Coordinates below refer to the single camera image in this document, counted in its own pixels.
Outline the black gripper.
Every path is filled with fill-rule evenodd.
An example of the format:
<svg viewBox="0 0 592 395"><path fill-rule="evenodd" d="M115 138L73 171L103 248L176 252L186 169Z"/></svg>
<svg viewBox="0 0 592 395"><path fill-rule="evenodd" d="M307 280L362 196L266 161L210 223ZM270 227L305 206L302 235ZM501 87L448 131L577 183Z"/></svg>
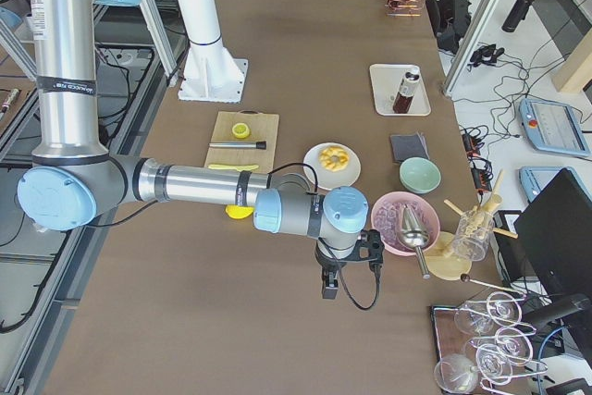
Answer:
<svg viewBox="0 0 592 395"><path fill-rule="evenodd" d="M314 254L323 271L322 298L326 300L336 298L338 294L337 274L346 264L367 263L376 282L380 283L383 252L384 243L380 233L375 229L363 230L348 254L340 253L338 249L327 244L323 238L319 238Z"/></svg>

